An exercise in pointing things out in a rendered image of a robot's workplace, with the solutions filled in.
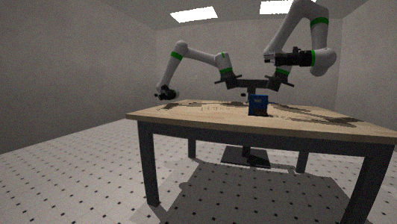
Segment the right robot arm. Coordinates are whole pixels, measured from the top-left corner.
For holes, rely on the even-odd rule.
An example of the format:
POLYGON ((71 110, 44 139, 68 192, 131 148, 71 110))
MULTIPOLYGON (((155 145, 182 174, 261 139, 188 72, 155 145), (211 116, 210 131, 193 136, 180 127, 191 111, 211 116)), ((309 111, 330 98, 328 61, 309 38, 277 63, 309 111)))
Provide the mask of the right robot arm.
POLYGON ((232 70, 231 61, 227 52, 221 52, 218 53, 217 55, 212 55, 205 52, 200 52, 190 47, 188 47, 187 50, 186 42, 184 42, 183 40, 179 40, 175 44, 172 53, 169 57, 169 61, 166 66, 166 69, 160 81, 157 84, 156 89, 159 93, 161 93, 160 92, 161 87, 164 84, 166 84, 169 87, 169 89, 173 89, 175 91, 176 96, 174 99, 177 99, 179 97, 179 91, 174 87, 170 87, 169 82, 171 81, 171 78, 183 57, 191 58, 194 60, 200 60, 212 66, 215 66, 215 59, 216 59, 216 63, 218 66, 217 68, 219 69, 221 75, 220 80, 236 76, 232 70))

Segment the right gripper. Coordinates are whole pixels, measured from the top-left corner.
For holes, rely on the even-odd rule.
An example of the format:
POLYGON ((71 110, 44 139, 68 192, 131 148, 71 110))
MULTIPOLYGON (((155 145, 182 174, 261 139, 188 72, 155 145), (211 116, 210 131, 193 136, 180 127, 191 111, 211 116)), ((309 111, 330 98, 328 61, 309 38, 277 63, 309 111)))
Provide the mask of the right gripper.
POLYGON ((170 92, 169 91, 166 92, 166 90, 169 90, 169 87, 166 84, 164 84, 161 87, 161 94, 160 95, 158 95, 158 93, 154 94, 154 97, 158 97, 159 100, 172 100, 172 99, 174 99, 175 96, 176 96, 174 90, 169 90, 170 92))

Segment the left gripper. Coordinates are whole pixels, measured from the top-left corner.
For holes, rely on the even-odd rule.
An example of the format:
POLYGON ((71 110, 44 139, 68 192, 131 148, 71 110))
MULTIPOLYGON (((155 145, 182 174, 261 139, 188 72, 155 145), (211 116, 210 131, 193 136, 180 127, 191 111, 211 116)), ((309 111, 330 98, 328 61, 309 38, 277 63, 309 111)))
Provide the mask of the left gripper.
POLYGON ((264 56, 274 55, 274 60, 264 60, 264 63, 274 63, 274 66, 310 66, 312 62, 311 50, 300 51, 297 46, 293 46, 293 53, 266 52, 264 56))

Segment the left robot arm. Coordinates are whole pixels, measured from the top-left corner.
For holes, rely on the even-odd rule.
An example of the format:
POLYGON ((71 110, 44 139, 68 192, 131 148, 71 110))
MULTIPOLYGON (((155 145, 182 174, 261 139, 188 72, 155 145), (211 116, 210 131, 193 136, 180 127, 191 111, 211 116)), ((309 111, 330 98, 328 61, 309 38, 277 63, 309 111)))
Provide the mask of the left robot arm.
MULTIPOLYGON (((310 32, 312 39, 312 62, 310 73, 314 76, 324 75, 336 59, 337 54, 333 49, 327 48, 329 12, 326 6, 312 0, 293 0, 290 9, 273 37, 272 41, 263 51, 265 60, 273 60, 274 55, 264 56, 266 52, 289 53, 282 50, 288 37, 302 18, 310 20, 310 32)), ((293 66, 277 66, 273 78, 288 82, 287 78, 293 66)))

